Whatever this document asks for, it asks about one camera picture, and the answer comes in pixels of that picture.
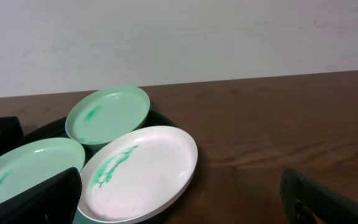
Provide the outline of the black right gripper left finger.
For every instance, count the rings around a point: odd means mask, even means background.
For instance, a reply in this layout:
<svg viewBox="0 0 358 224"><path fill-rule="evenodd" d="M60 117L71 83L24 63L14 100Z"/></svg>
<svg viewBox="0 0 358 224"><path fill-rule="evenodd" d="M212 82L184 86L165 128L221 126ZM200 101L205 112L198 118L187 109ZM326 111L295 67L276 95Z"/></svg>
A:
<svg viewBox="0 0 358 224"><path fill-rule="evenodd" d="M72 167L0 203L0 224L72 224L82 191Z"/></svg>

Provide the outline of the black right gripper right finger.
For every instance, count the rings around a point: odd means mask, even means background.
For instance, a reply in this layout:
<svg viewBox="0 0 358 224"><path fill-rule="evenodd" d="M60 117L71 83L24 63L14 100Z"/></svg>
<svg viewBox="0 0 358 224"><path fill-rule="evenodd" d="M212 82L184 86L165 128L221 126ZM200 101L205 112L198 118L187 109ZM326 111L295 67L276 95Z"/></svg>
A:
<svg viewBox="0 0 358 224"><path fill-rule="evenodd" d="M284 169L280 197L291 224L358 223L358 203L292 168Z"/></svg>

